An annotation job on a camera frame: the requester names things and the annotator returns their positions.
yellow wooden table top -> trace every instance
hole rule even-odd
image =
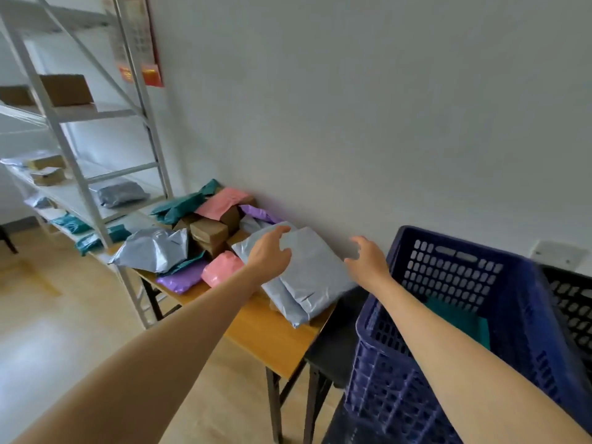
[[[156,283],[157,275],[154,273],[139,269],[133,271],[181,305],[188,304],[210,289],[201,281],[184,294],[177,294]],[[240,309],[225,336],[273,372],[289,378],[329,319],[335,305],[331,305],[309,324],[293,328],[280,312],[271,310],[269,302],[265,291],[259,288]]]

person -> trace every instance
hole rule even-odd
[[[126,344],[15,443],[159,442],[241,306],[288,266],[279,240],[289,230],[265,234],[244,268]],[[352,279],[387,309],[465,444],[592,443],[541,390],[396,283],[375,243],[352,240]]]

wall outlet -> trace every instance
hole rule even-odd
[[[574,271],[589,253],[587,249],[566,243],[539,240],[530,251],[530,258],[544,265]]]

wooden floor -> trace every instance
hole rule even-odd
[[[0,444],[143,330],[117,277],[67,238],[12,239],[18,256],[0,242]],[[288,444],[302,442],[307,384],[308,369],[282,408]],[[329,392],[315,443],[340,396]],[[162,442],[272,443],[264,367],[222,339]]]

left hand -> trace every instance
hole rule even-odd
[[[247,268],[255,273],[259,283],[269,282],[282,274],[292,258],[292,250],[279,249],[279,239],[291,230],[290,226],[277,226],[257,240],[249,254]]]

